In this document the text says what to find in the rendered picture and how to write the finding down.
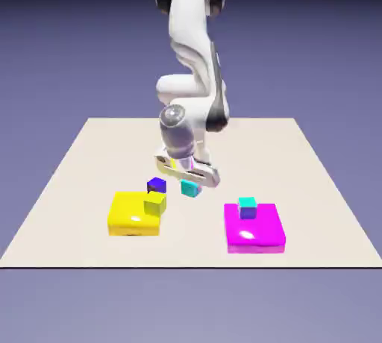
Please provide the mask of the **large yellow box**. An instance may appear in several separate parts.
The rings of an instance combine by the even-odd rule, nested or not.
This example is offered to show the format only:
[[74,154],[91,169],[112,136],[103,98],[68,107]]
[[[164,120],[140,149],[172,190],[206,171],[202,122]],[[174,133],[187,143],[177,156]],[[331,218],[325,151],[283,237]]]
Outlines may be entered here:
[[160,218],[144,210],[146,192],[116,192],[107,217],[110,236],[158,236]]

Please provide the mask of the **large magenta box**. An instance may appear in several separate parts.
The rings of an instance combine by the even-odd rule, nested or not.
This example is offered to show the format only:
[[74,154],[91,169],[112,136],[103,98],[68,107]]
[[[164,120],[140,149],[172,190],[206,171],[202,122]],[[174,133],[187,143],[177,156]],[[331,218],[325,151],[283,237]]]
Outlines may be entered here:
[[237,204],[224,205],[230,254],[282,254],[286,236],[275,204],[258,204],[255,218],[241,219]]

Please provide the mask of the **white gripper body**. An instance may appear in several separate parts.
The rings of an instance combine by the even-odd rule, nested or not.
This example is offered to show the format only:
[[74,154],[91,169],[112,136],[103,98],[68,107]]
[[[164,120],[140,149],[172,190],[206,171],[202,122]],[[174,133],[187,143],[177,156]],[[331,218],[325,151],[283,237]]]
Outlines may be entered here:
[[179,180],[188,180],[197,183],[200,186],[215,188],[220,183],[218,171],[209,165],[194,162],[191,169],[182,171],[175,164],[175,161],[167,156],[156,155],[156,164],[158,170]]

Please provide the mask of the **small yellow cube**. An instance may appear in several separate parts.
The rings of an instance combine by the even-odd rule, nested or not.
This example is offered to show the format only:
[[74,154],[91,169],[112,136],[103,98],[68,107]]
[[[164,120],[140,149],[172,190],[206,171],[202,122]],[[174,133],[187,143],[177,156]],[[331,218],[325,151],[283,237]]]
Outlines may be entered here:
[[166,193],[150,191],[144,198],[143,206],[146,214],[160,217],[166,210]]

